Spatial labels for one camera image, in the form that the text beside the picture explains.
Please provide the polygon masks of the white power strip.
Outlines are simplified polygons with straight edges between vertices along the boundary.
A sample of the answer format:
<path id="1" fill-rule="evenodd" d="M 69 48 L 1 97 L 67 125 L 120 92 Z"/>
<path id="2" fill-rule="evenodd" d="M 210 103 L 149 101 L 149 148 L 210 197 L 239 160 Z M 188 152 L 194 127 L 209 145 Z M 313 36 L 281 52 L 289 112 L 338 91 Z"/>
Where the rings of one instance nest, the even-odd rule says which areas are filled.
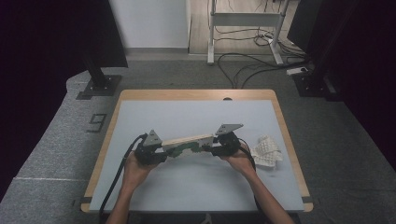
<path id="1" fill-rule="evenodd" d="M 293 75 L 303 74 L 303 73 L 306 73 L 306 72 L 308 72 L 308 69 L 306 67 L 302 66 L 302 67 L 296 67 L 296 68 L 288 69 L 286 71 L 286 74 L 288 76 L 293 76 Z"/>

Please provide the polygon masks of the person's left hand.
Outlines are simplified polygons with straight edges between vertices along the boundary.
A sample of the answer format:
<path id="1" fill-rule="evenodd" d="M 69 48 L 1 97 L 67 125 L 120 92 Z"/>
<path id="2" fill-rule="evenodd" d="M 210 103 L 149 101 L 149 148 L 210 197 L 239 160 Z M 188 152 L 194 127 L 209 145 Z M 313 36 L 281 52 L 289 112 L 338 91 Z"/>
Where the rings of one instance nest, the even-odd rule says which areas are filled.
<path id="1" fill-rule="evenodd" d="M 134 153 L 132 152 L 124 165 L 124 174 L 122 179 L 122 190 L 132 194 L 134 190 L 141 185 L 150 171 L 156 167 L 154 165 L 143 165 L 141 164 Z"/>

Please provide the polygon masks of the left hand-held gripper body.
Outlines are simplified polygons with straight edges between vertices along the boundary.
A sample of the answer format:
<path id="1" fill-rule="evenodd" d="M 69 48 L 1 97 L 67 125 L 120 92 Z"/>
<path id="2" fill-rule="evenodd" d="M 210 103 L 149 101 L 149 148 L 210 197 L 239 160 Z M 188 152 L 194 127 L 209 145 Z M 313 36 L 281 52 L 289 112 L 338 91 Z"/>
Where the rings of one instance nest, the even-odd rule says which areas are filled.
<path id="1" fill-rule="evenodd" d="M 155 162 L 155 152 L 162 146 L 162 142 L 158 134 L 154 130 L 151 130 L 144 135 L 143 141 L 138 144 L 134 155 L 143 165 L 159 164 Z"/>

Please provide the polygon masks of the white waffle cloth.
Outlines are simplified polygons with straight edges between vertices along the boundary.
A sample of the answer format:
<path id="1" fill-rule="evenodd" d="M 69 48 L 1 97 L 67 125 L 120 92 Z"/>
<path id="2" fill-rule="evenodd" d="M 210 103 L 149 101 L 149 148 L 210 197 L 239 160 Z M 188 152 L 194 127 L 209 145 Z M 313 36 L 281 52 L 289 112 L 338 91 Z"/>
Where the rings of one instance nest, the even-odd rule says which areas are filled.
<path id="1" fill-rule="evenodd" d="M 257 145 L 251 149 L 251 155 L 257 164 L 270 168 L 275 168 L 278 161 L 283 161 L 279 146 L 269 135 L 259 138 Z"/>

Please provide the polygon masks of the black curtain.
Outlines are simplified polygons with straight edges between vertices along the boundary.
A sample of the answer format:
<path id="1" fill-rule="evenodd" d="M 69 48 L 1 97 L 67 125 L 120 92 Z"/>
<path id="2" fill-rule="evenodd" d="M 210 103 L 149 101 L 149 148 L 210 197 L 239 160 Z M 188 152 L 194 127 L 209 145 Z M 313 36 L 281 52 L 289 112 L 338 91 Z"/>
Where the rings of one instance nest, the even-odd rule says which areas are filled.
<path id="1" fill-rule="evenodd" d="M 0 201 L 61 105 L 67 80 L 126 64 L 110 0 L 0 0 Z"/>
<path id="2" fill-rule="evenodd" d="M 396 170 L 396 0 L 300 0 L 288 39 L 314 68 L 332 48 L 341 101 Z"/>

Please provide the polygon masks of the black metal stand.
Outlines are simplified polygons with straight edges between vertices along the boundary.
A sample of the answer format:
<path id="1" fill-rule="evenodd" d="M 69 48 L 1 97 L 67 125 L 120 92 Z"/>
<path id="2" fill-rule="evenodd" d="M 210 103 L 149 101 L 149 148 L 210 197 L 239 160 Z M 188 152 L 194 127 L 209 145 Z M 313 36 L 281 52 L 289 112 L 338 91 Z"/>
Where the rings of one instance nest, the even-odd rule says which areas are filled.
<path id="1" fill-rule="evenodd" d="M 332 73 L 329 70 L 328 63 L 331 51 L 331 47 L 324 50 L 312 71 L 304 75 L 292 76 L 301 97 L 321 97 L 331 102 L 342 100 L 336 83 L 331 79 Z"/>
<path id="2" fill-rule="evenodd" d="M 121 76 L 105 75 L 88 54 L 84 54 L 82 59 L 91 79 L 85 90 L 78 94 L 77 100 L 91 100 L 93 96 L 113 96 L 121 81 Z"/>

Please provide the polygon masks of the pale blue desk mat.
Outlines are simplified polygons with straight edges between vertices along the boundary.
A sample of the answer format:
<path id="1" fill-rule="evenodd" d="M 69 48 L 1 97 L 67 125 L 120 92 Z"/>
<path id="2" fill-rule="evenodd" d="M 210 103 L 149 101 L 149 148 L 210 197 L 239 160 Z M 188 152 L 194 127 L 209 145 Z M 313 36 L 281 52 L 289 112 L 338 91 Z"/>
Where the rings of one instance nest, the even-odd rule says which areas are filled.
<path id="1" fill-rule="evenodd" d="M 221 124 L 243 124 L 235 133 L 250 147 L 269 135 L 283 154 L 288 152 L 269 100 L 122 102 L 90 211 L 113 208 L 121 182 L 116 172 L 137 136 L 154 130 L 166 141 L 211 134 Z M 228 162 L 202 152 L 158 165 L 134 192 L 130 208 L 154 213 L 253 212 L 256 204 L 244 177 Z"/>

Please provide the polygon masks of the white desk frame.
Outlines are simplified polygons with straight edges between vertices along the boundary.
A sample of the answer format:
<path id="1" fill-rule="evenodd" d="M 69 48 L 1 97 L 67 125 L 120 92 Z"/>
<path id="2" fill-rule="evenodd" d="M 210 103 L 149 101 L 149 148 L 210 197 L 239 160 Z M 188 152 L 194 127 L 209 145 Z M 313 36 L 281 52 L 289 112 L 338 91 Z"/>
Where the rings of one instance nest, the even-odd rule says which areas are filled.
<path id="1" fill-rule="evenodd" d="M 283 22 L 286 18 L 287 9 L 290 0 L 282 0 L 282 8 L 278 13 L 255 13 L 255 12 L 217 12 L 216 11 L 216 0 L 209 0 L 210 11 L 209 11 L 209 38 L 207 45 L 207 63 L 213 64 L 214 59 L 214 30 L 216 26 L 246 26 L 246 27 L 273 27 L 274 33 L 273 38 L 269 41 L 269 48 L 273 54 L 273 57 L 277 65 L 282 65 L 283 60 L 278 50 L 278 39 Z"/>

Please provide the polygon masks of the black floor tape marking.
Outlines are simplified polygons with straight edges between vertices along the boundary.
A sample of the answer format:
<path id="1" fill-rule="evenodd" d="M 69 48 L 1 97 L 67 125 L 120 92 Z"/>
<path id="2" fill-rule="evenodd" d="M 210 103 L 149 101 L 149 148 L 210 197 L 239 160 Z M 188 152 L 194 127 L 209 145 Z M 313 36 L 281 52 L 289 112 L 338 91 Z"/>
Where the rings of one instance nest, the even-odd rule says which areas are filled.
<path id="1" fill-rule="evenodd" d="M 106 114 L 93 114 L 89 125 L 90 127 L 86 130 L 87 133 L 99 133 L 101 132 L 106 121 Z"/>

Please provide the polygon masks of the person's right hand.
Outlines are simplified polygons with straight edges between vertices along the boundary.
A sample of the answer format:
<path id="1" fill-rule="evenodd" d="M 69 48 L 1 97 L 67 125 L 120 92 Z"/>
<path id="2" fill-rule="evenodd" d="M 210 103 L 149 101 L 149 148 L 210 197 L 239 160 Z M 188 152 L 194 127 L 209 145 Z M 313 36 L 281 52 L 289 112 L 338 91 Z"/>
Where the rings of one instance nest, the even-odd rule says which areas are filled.
<path id="1" fill-rule="evenodd" d="M 232 156 L 222 156 L 221 159 L 227 161 L 235 171 L 240 173 L 246 180 L 250 181 L 257 177 L 257 173 L 246 154 L 247 151 L 248 147 L 245 144 L 241 144 L 241 149 L 236 153 Z"/>

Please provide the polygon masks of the white picture book green print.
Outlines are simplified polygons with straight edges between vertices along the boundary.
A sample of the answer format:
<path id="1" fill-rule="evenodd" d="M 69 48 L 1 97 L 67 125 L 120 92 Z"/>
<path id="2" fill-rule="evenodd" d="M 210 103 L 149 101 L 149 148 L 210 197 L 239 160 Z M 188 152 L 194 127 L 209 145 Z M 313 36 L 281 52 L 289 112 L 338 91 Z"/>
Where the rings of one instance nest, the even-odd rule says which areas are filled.
<path id="1" fill-rule="evenodd" d="M 163 141 L 162 148 L 169 157 L 178 158 L 193 153 L 200 153 L 206 147 L 212 147 L 213 140 L 213 134 L 195 135 Z"/>

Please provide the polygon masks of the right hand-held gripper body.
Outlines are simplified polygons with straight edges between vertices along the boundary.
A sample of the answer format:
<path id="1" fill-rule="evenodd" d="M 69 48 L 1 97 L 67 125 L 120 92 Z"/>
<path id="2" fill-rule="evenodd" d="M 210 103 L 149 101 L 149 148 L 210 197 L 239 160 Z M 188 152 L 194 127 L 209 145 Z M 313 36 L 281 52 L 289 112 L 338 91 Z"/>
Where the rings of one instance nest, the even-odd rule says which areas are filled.
<path id="1" fill-rule="evenodd" d="M 221 124 L 216 131 L 218 147 L 222 147 L 220 156 L 232 156 L 241 146 L 234 131 L 243 124 Z"/>

